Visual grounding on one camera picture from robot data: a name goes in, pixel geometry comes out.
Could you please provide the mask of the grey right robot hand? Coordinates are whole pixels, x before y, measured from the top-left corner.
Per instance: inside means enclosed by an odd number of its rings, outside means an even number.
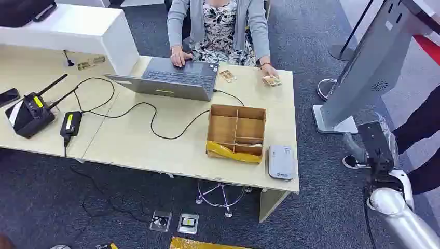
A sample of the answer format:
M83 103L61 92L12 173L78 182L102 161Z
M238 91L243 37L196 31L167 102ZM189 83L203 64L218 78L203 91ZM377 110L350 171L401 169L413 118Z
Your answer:
M387 187L402 191L402 181L391 174L398 166L398 149L387 124L380 121L367 122L358 126L358 132L363 147L358 145L351 133L343 134L343 142L355 160L369 167L367 179L371 188Z

